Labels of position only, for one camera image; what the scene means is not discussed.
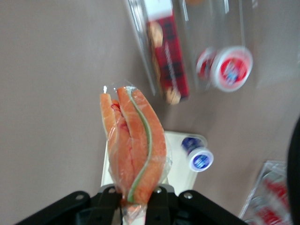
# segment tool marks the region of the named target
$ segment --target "screw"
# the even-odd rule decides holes
[[[192,196],[192,194],[191,193],[189,193],[189,192],[186,192],[186,193],[184,193],[184,195],[183,195],[185,198],[187,198],[187,199],[191,199],[191,198],[193,198],[193,196]]]
[[[79,201],[79,200],[82,200],[83,198],[84,198],[83,195],[77,195],[75,199]]]
[[[154,191],[159,194],[161,192],[161,188],[157,187]]]
[[[108,190],[108,193],[110,193],[110,194],[113,194],[115,192],[116,192],[116,190],[114,188],[111,188],[111,189]]]

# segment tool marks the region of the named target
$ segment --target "plastic container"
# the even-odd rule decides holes
[[[207,170],[214,161],[211,151],[205,148],[203,142],[198,138],[185,138],[182,141],[182,147],[187,152],[189,167],[194,172]]]
[[[244,85],[253,66],[251,52],[243,46],[216,51],[207,48],[199,56],[196,71],[200,78],[224,92],[232,92]]]

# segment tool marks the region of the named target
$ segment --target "white bottle cap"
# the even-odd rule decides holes
[[[200,147],[189,154],[188,160],[192,171],[202,172],[210,167],[214,161],[214,155],[207,148]]]
[[[246,82],[253,66],[251,52],[243,46],[221,50],[215,57],[210,71],[211,83],[218,89],[231,92]]]

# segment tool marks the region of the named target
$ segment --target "plastic wrap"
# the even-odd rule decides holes
[[[292,224],[286,187],[286,164],[267,161],[240,213],[248,224]]]
[[[124,218],[130,223],[145,212],[147,202],[172,165],[164,130],[140,90],[121,82],[100,94],[108,141],[110,174],[122,193]]]

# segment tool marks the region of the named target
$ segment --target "clear plastic package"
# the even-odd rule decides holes
[[[142,92],[127,82],[100,94],[108,143],[109,171],[127,222],[145,212],[147,202],[172,165],[163,127]]]
[[[252,225],[292,224],[284,162],[267,161],[264,164],[239,217]]]
[[[127,0],[135,36],[153,94],[170,105],[189,96],[188,75],[171,0]]]

